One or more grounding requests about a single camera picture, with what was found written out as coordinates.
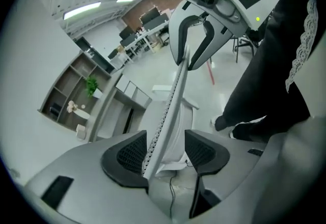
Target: desk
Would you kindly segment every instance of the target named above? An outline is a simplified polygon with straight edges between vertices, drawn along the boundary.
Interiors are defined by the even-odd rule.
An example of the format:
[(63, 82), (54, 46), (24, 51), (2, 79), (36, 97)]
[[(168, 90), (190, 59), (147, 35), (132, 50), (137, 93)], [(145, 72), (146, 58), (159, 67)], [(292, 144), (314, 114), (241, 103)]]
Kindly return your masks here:
[(156, 28), (150, 30), (150, 31), (145, 31), (143, 32), (139, 37), (137, 37), (132, 43), (130, 43), (128, 46), (126, 46), (124, 49), (125, 50), (129, 50), (130, 48), (132, 48), (133, 46), (135, 46), (137, 44), (138, 41), (144, 39), (146, 44), (148, 45), (149, 49), (154, 53), (154, 49), (152, 48), (151, 44), (148, 42), (148, 40), (146, 39), (147, 36), (150, 36), (162, 29), (164, 29), (164, 27), (166, 27), (169, 24), (169, 21), (166, 21), (164, 23), (162, 23), (161, 25), (157, 26)]
[(85, 125), (86, 137), (83, 142), (111, 138), (123, 134), (125, 129), (137, 131), (152, 99), (122, 72), (123, 69), (120, 69), (112, 75), (102, 96), (96, 101)]
[(112, 58), (109, 63), (116, 69), (119, 70), (123, 67), (124, 63), (129, 61), (133, 63), (132, 59), (127, 55), (125, 51), (118, 52), (114, 58)]

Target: shelving unit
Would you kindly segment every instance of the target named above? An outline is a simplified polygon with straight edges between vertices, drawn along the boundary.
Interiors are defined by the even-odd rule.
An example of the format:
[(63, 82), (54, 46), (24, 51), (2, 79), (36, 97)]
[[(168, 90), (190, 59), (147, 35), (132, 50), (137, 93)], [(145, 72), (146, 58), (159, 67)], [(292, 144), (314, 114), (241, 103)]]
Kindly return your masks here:
[(85, 125), (87, 120), (68, 113), (66, 108), (70, 100), (78, 107), (85, 105), (84, 111), (91, 113), (97, 99), (89, 98), (86, 92), (88, 76), (94, 76), (103, 91), (111, 76), (81, 52), (61, 73), (51, 87), (39, 111), (57, 123), (75, 130), (78, 124)]
[[(86, 78), (93, 76), (102, 91), (102, 97), (88, 97)], [(72, 100), (90, 117), (84, 119), (67, 112)], [(54, 82), (39, 111), (73, 131), (77, 125), (86, 127), (85, 142), (137, 131), (151, 98), (130, 82), (122, 70), (109, 75), (81, 52)]]

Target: computer monitor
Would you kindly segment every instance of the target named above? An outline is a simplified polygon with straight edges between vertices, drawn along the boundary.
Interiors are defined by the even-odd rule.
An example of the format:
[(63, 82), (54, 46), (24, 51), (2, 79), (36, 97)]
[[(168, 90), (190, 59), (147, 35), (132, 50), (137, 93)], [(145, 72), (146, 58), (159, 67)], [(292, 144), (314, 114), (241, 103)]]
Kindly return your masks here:
[(122, 32), (119, 33), (120, 38), (122, 38), (122, 40), (128, 38), (131, 34), (133, 34), (134, 31), (131, 29), (131, 27), (127, 26), (123, 29)]
[(145, 25), (146, 23), (150, 22), (151, 20), (159, 17), (161, 14), (159, 13), (157, 8), (153, 8), (150, 11), (148, 11), (147, 13), (145, 13), (143, 16), (140, 17), (140, 20), (142, 22), (143, 25)]

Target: chair leg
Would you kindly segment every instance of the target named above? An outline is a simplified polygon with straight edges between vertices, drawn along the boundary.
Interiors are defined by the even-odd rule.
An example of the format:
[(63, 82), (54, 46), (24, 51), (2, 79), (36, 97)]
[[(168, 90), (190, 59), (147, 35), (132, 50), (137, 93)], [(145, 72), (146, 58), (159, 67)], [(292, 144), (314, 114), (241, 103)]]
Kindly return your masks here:
[(232, 48), (232, 52), (234, 52), (234, 45), (235, 45), (235, 38), (233, 39), (233, 48)]
[(239, 56), (239, 39), (236, 39), (237, 40), (237, 48), (236, 48), (236, 60), (235, 62), (238, 63), (238, 56)]

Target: lace trim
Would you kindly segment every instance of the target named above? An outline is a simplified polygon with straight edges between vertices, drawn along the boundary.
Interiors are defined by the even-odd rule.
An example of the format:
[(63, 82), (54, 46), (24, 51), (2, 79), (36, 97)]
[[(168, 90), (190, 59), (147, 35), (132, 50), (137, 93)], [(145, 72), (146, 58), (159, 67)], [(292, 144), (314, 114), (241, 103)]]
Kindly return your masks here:
[(307, 11), (308, 16), (304, 22), (305, 32), (300, 36), (301, 45), (296, 50), (296, 58), (292, 61), (289, 78), (285, 80), (287, 92), (289, 92), (290, 85), (294, 81), (295, 74), (301, 69), (305, 61), (307, 61), (317, 33), (318, 11), (316, 0), (308, 0)]

